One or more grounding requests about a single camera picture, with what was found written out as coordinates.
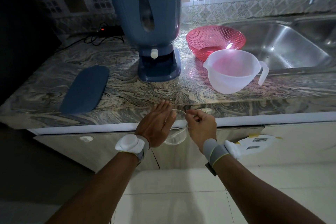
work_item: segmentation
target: person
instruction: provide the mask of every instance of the person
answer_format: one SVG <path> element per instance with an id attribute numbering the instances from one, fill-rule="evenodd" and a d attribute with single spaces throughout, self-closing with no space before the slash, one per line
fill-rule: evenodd
<path id="1" fill-rule="evenodd" d="M 135 135 L 148 140 L 149 147 L 158 147 L 167 138 L 175 119 L 171 103 L 163 100 L 141 120 Z M 214 116 L 200 110 L 187 110 L 186 120 L 191 139 L 204 153 L 205 143 L 216 140 Z M 47 224 L 109 223 L 138 162 L 136 154 L 117 153 Z M 230 154 L 219 157 L 212 168 L 248 223 L 324 223 L 295 200 L 256 177 Z"/>

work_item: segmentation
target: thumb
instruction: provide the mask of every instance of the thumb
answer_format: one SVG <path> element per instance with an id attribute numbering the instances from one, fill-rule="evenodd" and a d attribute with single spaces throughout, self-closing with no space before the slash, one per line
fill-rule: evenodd
<path id="1" fill-rule="evenodd" d="M 188 122 L 188 126 L 192 127 L 197 124 L 197 121 L 195 121 L 194 116 L 191 115 L 190 113 L 187 113 L 185 116 L 185 120 Z"/>
<path id="2" fill-rule="evenodd" d="M 175 120 L 176 120 L 176 111 L 173 110 L 170 112 L 169 116 L 167 117 L 166 122 L 163 125 L 163 128 L 161 131 L 168 134 Z"/>

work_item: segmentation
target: cabinet door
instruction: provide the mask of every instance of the cabinet door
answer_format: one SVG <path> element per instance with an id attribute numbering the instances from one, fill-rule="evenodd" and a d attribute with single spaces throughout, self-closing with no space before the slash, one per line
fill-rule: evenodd
<path id="1" fill-rule="evenodd" d="M 34 137 L 37 141 L 49 146 L 61 154 L 73 159 L 83 166 L 98 172 L 116 154 L 115 145 L 120 138 L 131 132 L 92 133 L 71 135 L 46 135 Z M 82 137 L 92 137 L 86 142 Z M 151 150 L 137 166 L 137 171 L 158 170 L 159 167 Z"/>
<path id="2" fill-rule="evenodd" d="M 217 129 L 217 141 L 237 141 L 246 138 L 249 134 L 260 134 L 264 126 L 257 127 L 230 127 Z M 153 148 L 153 153 L 160 169 L 188 169 L 205 168 L 208 162 L 192 141 L 189 133 L 187 138 L 178 145 L 162 144 Z"/>
<path id="3" fill-rule="evenodd" d="M 264 151 L 243 156 L 245 166 L 336 161 L 336 122 L 268 125 L 262 134 L 281 137 Z"/>

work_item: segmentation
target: person's left hand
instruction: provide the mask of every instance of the person's left hand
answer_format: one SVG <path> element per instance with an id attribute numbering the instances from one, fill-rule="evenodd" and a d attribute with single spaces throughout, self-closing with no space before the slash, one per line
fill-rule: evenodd
<path id="1" fill-rule="evenodd" d="M 171 103 L 162 100 L 140 121 L 135 135 L 145 137 L 150 147 L 159 147 L 166 140 L 175 120 L 176 112 L 171 110 Z"/>

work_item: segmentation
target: cup handle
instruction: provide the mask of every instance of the cup handle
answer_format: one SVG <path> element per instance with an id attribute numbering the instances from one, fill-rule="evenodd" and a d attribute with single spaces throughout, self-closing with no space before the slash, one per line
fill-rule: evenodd
<path id="1" fill-rule="evenodd" d="M 260 66 L 262 67 L 262 72 L 258 81 L 259 85 L 262 85 L 266 79 L 266 76 L 268 75 L 268 72 L 270 71 L 270 69 L 268 68 L 268 66 L 266 65 L 265 62 L 263 61 L 259 61 Z"/>

